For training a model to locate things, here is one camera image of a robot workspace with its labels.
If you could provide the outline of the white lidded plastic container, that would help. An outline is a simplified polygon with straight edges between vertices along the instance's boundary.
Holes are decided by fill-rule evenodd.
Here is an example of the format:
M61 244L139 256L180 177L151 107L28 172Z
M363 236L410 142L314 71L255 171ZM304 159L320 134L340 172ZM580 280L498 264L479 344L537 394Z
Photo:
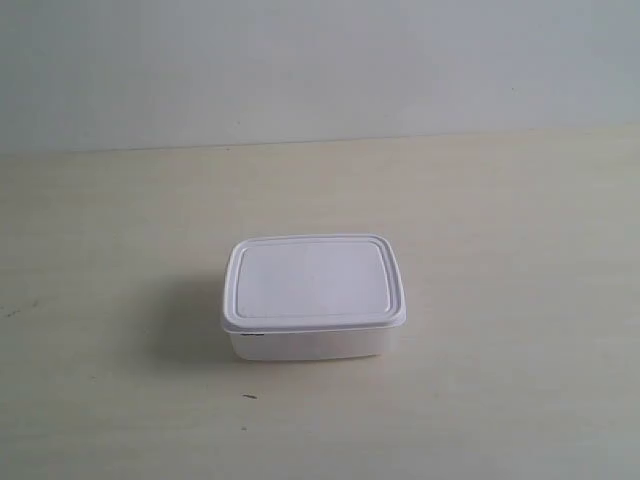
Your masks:
M229 255L221 326L243 360L381 355L406 318L399 265L381 236L253 238Z

